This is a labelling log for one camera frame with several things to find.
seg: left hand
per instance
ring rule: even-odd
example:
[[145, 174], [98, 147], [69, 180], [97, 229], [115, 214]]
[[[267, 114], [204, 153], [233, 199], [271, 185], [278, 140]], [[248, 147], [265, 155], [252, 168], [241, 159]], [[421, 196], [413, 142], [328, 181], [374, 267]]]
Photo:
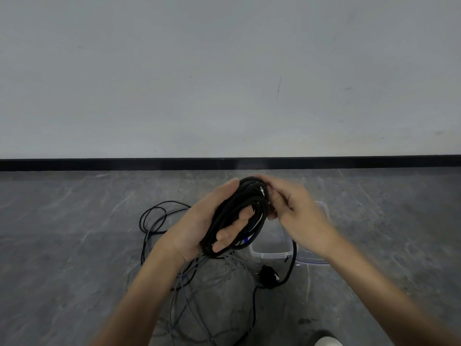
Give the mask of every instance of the left hand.
[[[235, 193], [238, 186], [239, 180], [232, 179], [216, 187], [190, 208], [182, 219], [158, 240], [156, 245], [180, 254], [185, 261], [194, 259], [200, 254], [199, 243], [210, 228], [214, 212], [224, 200]], [[230, 245], [237, 234], [246, 226], [251, 216], [253, 216], [253, 208], [248, 205], [240, 211], [239, 217], [234, 223], [216, 233], [218, 241], [213, 244], [213, 251], [221, 251]]]

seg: white wall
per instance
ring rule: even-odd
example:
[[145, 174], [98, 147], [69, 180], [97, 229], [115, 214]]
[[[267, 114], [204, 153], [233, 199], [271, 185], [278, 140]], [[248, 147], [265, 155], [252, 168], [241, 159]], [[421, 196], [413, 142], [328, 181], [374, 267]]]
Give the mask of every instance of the white wall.
[[460, 14], [0, 0], [0, 158], [461, 154]]

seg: gray concrete floor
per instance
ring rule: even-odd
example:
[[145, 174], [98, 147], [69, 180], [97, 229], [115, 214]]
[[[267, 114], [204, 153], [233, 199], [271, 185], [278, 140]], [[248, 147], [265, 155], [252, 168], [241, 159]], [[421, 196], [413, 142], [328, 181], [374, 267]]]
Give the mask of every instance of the gray concrete floor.
[[[124, 295], [139, 262], [141, 213], [176, 199], [193, 204], [252, 171], [0, 173], [0, 344], [84, 345]], [[305, 185], [331, 221], [395, 284], [451, 330], [461, 327], [461, 168], [264, 171]], [[242, 255], [255, 269], [263, 261]], [[281, 275], [287, 263], [270, 262]], [[213, 261], [193, 287], [226, 271]], [[252, 345], [304, 345], [313, 330], [344, 344], [390, 345], [330, 267], [296, 266], [260, 291]], [[195, 300], [219, 345], [248, 325], [252, 278], [235, 271]], [[168, 345], [163, 311], [153, 345]], [[203, 334], [190, 314], [180, 332]]]

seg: right hand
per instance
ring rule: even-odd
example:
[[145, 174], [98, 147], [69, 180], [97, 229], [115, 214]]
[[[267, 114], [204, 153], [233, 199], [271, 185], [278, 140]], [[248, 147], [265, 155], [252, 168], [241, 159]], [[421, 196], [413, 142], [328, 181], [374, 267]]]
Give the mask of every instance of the right hand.
[[256, 176], [269, 186], [273, 209], [268, 219], [278, 217], [295, 242], [321, 257], [328, 256], [341, 236], [321, 213], [308, 191], [302, 185], [274, 176]]

